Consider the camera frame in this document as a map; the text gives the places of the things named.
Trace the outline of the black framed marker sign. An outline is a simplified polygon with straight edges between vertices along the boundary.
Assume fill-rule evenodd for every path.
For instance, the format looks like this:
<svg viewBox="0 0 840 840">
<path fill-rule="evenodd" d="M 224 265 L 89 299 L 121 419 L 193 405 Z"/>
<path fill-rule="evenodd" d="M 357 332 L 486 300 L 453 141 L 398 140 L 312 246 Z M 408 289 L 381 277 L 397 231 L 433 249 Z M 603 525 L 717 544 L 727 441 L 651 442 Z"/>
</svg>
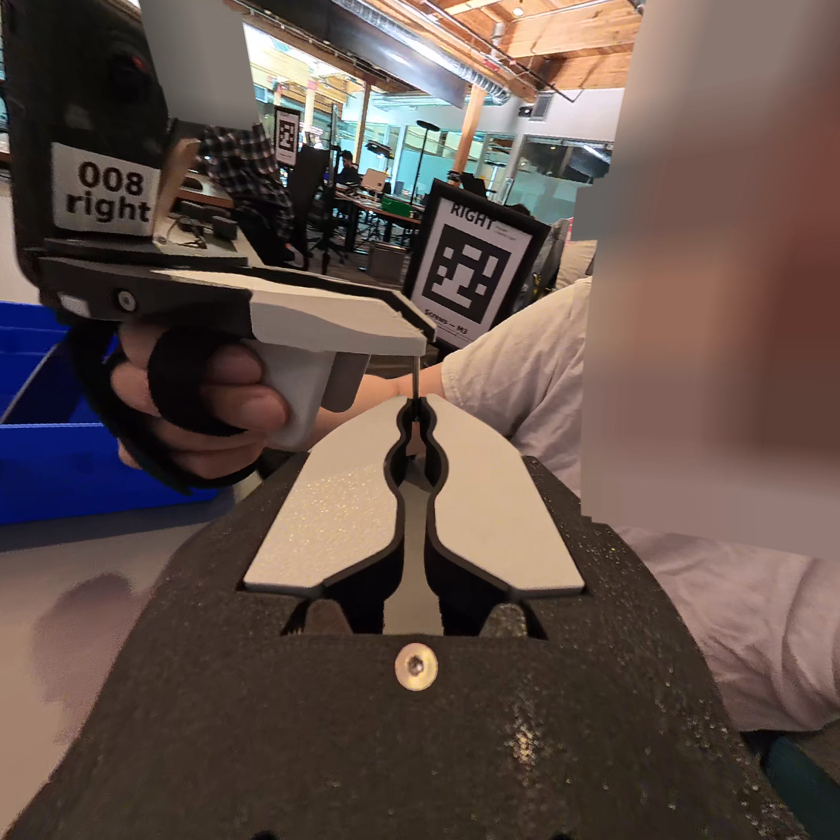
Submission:
<svg viewBox="0 0 840 840">
<path fill-rule="evenodd" d="M 434 347 L 464 349 L 507 320 L 549 232 L 532 216 L 434 181 L 403 287 L 435 326 Z"/>
</svg>

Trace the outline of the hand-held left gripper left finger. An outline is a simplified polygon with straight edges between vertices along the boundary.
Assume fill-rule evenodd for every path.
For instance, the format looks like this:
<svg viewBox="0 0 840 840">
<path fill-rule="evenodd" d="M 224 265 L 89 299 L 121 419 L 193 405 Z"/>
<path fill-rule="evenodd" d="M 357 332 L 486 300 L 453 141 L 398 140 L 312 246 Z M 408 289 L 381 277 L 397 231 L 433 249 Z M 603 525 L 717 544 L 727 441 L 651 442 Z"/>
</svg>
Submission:
<svg viewBox="0 0 840 840">
<path fill-rule="evenodd" d="M 411 398 L 347 421 L 310 451 L 245 573 L 248 592 L 338 603 L 353 632 L 383 633 L 403 577 Z"/>
</svg>

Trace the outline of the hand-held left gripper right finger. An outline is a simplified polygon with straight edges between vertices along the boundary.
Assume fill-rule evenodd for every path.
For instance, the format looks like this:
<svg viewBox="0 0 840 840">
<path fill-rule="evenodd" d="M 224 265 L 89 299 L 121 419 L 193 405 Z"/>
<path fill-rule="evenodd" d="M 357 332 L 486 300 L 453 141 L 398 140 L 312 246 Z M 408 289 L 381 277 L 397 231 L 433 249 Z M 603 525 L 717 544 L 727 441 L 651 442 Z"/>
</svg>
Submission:
<svg viewBox="0 0 840 840">
<path fill-rule="evenodd" d="M 445 634 L 478 635 L 499 605 L 580 595 L 585 583 L 518 450 L 437 395 L 422 400 L 424 570 Z"/>
</svg>

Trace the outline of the small marker sign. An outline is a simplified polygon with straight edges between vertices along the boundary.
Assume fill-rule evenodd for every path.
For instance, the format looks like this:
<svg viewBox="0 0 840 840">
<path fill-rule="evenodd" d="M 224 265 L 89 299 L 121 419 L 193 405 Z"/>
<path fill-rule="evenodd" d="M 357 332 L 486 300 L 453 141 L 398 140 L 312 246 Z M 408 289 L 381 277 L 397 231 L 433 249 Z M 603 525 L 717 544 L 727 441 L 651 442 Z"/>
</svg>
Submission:
<svg viewBox="0 0 840 840">
<path fill-rule="evenodd" d="M 300 148 L 301 112 L 280 105 L 274 106 L 275 128 L 273 149 L 278 165 L 290 169 L 297 162 Z"/>
</svg>

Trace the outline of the black office chair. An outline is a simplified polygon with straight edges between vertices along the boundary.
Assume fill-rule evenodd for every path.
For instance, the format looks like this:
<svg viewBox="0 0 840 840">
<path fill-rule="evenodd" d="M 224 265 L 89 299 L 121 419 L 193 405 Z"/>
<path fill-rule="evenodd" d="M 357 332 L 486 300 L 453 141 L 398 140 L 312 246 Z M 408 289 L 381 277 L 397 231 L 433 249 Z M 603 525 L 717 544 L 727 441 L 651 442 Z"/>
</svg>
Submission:
<svg viewBox="0 0 840 840">
<path fill-rule="evenodd" d="M 297 153 L 295 165 L 291 168 L 287 179 L 287 190 L 291 199 L 293 218 L 289 235 L 289 245 L 302 257 L 303 271 L 311 271 L 310 248 L 308 241 L 308 226 L 313 212 L 316 198 L 322 194 L 321 209 L 318 215 L 320 224 L 320 238 L 316 246 L 321 249 L 320 273 L 328 273 L 330 251 L 341 253 L 333 246 L 333 206 L 334 183 L 331 169 L 332 157 L 328 150 L 321 150 L 302 145 Z"/>
</svg>

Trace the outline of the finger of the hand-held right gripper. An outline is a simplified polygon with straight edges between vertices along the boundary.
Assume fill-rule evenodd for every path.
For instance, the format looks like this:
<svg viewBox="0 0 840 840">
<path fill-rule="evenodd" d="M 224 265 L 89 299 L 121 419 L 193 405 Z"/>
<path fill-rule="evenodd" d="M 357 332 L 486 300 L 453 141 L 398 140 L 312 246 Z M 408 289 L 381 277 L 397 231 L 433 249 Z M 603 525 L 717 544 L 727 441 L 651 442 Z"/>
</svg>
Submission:
<svg viewBox="0 0 840 840">
<path fill-rule="evenodd" d="M 427 347 L 432 321 L 392 289 L 306 272 L 157 270 L 157 326 L 195 326 L 286 347 Z"/>
<path fill-rule="evenodd" d="M 306 447 L 321 409 L 348 411 L 372 356 L 421 358 L 436 338 L 434 321 L 394 290 L 350 285 L 339 291 L 258 286 L 249 303 L 248 349 L 262 382 L 287 402 L 285 426 L 268 447 Z"/>
</svg>

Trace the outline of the person's right forearm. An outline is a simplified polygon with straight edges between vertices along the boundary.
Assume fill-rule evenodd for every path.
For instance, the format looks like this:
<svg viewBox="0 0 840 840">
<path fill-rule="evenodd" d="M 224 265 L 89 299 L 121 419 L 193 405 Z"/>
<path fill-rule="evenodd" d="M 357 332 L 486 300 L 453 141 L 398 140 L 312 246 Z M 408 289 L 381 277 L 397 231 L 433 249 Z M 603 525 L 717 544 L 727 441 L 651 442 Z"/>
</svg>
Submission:
<svg viewBox="0 0 840 840">
<path fill-rule="evenodd" d="M 447 400 L 448 397 L 443 385 L 442 372 L 442 364 L 435 364 L 421 370 L 418 376 L 418 395 L 427 397 L 435 394 Z M 332 413 L 324 408 L 319 410 L 316 423 L 307 443 L 307 448 L 313 447 L 338 427 L 382 403 L 386 403 L 395 398 L 405 400 L 412 396 L 414 396 L 414 380 L 412 374 L 391 380 L 366 374 L 361 381 L 360 388 L 349 410 L 342 413 Z"/>
</svg>

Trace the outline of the person's right hand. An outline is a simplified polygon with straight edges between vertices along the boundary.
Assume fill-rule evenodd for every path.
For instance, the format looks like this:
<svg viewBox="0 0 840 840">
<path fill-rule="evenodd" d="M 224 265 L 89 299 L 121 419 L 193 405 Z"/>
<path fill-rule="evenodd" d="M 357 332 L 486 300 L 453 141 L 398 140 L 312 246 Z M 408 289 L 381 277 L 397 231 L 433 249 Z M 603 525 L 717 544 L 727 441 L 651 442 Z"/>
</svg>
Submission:
<svg viewBox="0 0 840 840">
<path fill-rule="evenodd" d="M 231 437 L 213 437 L 177 427 L 162 418 L 151 395 L 147 367 L 164 333 L 150 324 L 125 324 L 119 330 L 126 360 L 111 374 L 116 396 L 140 412 L 141 423 L 167 456 L 201 479 L 228 476 L 252 465 L 270 435 L 286 424 L 288 406 L 282 395 L 262 384 L 260 359 L 241 343 L 217 350 L 205 367 L 201 394 L 210 414 L 238 427 Z"/>
</svg>

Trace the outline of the black floor lamp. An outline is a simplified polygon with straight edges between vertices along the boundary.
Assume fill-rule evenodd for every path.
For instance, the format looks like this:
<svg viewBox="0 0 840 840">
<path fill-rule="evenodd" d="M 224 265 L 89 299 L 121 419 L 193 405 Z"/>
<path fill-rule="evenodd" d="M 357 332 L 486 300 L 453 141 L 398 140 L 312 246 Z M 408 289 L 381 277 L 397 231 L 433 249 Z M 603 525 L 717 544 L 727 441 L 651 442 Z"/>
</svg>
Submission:
<svg viewBox="0 0 840 840">
<path fill-rule="evenodd" d="M 433 180 L 435 175 L 440 130 L 435 123 L 424 119 L 417 120 L 416 125 L 422 132 L 422 138 L 413 185 L 413 201 L 422 203 L 428 192 L 430 180 Z"/>
</svg>

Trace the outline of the blue plastic bin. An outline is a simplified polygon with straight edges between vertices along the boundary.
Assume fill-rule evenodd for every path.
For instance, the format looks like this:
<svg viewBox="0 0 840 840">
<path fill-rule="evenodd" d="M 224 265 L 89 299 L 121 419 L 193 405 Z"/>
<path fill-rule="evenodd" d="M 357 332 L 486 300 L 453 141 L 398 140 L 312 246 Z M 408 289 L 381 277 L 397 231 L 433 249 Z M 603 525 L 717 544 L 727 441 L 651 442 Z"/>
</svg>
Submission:
<svg viewBox="0 0 840 840">
<path fill-rule="evenodd" d="M 1 303 L 1 523 L 80 518 L 214 500 L 189 497 L 119 459 L 81 392 L 67 328 L 35 304 Z"/>
</svg>

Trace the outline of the grey backpack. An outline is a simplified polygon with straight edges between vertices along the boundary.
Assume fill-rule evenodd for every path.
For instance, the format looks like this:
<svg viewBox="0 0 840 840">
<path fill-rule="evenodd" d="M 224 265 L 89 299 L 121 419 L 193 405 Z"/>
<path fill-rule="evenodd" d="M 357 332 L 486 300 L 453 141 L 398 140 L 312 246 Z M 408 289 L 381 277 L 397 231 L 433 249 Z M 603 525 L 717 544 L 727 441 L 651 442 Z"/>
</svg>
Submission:
<svg viewBox="0 0 840 840">
<path fill-rule="evenodd" d="M 562 218 L 550 226 L 521 289 L 519 310 L 592 275 L 597 241 L 572 240 L 572 223 L 572 218 Z"/>
</svg>

